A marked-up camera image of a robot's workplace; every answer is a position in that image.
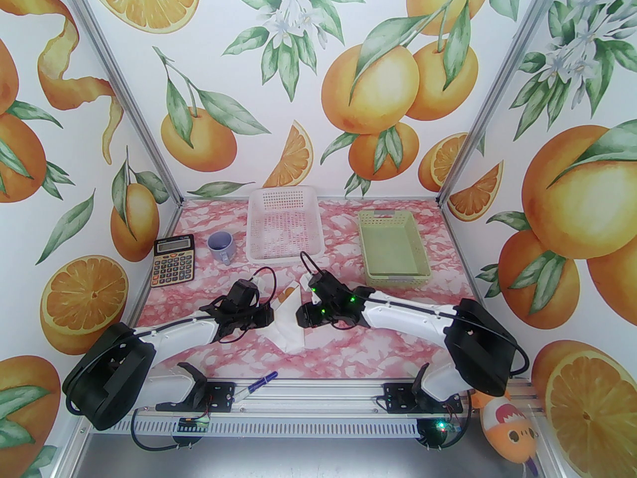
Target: calculator display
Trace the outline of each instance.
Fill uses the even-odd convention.
[[[191,240],[186,237],[184,239],[180,239],[179,241],[169,241],[167,243],[157,245],[158,253],[165,253],[167,251],[172,250],[180,250],[182,248],[188,248],[191,245]]]

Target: white plastic basket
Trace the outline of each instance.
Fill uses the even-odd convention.
[[[248,201],[246,257],[255,264],[323,255],[325,241],[316,192],[309,186],[256,189]]]

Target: pen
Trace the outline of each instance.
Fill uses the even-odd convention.
[[[277,376],[278,376],[278,372],[273,371],[272,373],[269,373],[265,377],[260,378],[257,382],[249,385],[248,387],[244,387],[241,391],[239,391],[238,393],[234,395],[234,401],[239,402],[243,400],[248,395],[253,394],[255,391],[257,391],[260,387],[268,384],[271,380],[276,379]]]

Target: pink marble tabletop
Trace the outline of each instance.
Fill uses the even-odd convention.
[[[410,210],[427,248],[432,278],[418,289],[383,291],[405,299],[457,304],[471,298],[471,289],[458,254],[434,200],[321,200],[319,201],[325,255],[317,264],[344,284],[364,283],[357,213],[364,209]],[[193,233],[196,240],[195,279],[185,284],[151,289],[137,325],[151,326],[184,317],[228,292],[239,278],[250,278],[259,266],[245,256],[247,201],[186,201],[176,235]],[[217,230],[234,235],[237,253],[230,266],[213,260],[208,236]],[[298,262],[277,266],[278,292],[298,281],[305,268]],[[309,301],[309,293],[303,293]],[[234,344],[214,343],[191,349],[159,366],[169,368],[187,360],[207,376],[257,378],[277,370],[284,378],[404,378],[415,376],[438,348],[391,330],[357,326],[349,331],[322,326],[305,330],[305,349],[283,353],[265,336],[246,333]]]

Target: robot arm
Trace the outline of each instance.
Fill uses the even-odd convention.
[[[238,280],[228,295],[188,317],[136,330],[116,323],[64,381],[67,408],[105,430],[132,408],[180,403],[196,384],[193,371],[182,366],[161,371],[155,365],[188,349],[218,342],[237,328],[244,332],[265,328],[273,320],[269,300],[259,304],[257,286],[250,280]]]
[[[440,346],[443,352],[437,353],[417,378],[418,393],[428,397],[427,401],[444,402],[471,388],[490,396],[505,393],[517,342],[476,301],[429,305],[401,300],[371,287],[352,291],[320,269],[308,286],[312,302],[296,314],[303,328],[345,321],[351,326],[396,330]]]

